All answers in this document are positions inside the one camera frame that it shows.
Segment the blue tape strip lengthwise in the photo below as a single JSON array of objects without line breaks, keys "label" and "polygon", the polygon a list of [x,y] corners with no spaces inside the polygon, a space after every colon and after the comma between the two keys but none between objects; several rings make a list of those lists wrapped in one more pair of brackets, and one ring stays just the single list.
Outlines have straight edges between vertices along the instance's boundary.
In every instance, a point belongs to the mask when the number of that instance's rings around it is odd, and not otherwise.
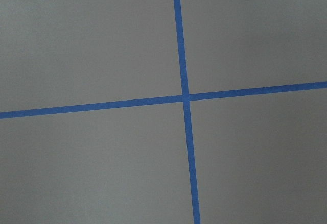
[{"label": "blue tape strip lengthwise", "polygon": [[188,155],[193,220],[194,223],[201,223],[194,141],[193,141],[192,117],[191,117],[191,107],[190,107],[190,93],[189,93],[189,84],[188,84],[188,72],[187,72],[185,45],[184,45],[181,0],[173,0],[173,1],[174,1],[175,25],[176,25],[179,69],[180,69],[180,79],[181,79],[181,95],[182,95],[183,114],[184,114],[186,149]]}]

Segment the blue tape strip crosswise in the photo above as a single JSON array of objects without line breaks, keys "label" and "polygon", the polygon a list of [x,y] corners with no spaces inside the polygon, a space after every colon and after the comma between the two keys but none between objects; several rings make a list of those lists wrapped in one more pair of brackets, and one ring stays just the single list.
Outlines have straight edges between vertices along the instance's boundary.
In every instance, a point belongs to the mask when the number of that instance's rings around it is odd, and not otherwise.
[{"label": "blue tape strip crosswise", "polygon": [[[324,88],[326,88],[326,81],[281,85],[281,86],[270,86],[270,87],[259,87],[259,88],[237,89],[237,90],[228,90],[228,91],[195,93],[195,94],[190,94],[189,99],[190,101],[201,101],[207,99],[284,93],[284,92],[314,90],[314,89],[324,89]],[[124,101],[104,102],[104,103],[27,109],[27,110],[1,112],[1,119],[95,111],[95,110],[115,109],[115,108],[124,108],[124,107],[159,105],[159,104],[179,103],[182,101],[183,101],[182,95],[174,95],[174,96],[141,98],[141,99],[131,99],[131,100],[124,100]]]}]

